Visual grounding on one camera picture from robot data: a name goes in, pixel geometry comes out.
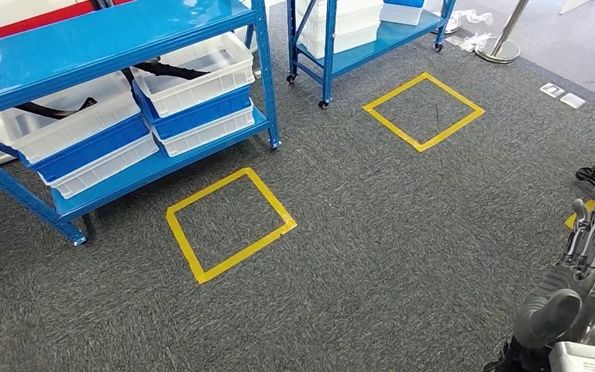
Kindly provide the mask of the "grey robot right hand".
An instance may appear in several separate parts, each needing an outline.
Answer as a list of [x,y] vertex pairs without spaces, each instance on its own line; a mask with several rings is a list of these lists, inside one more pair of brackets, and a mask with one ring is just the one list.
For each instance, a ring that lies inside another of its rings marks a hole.
[[575,219],[561,255],[514,320],[514,338],[529,349],[577,342],[595,325],[595,206],[589,210],[578,198],[572,209]]

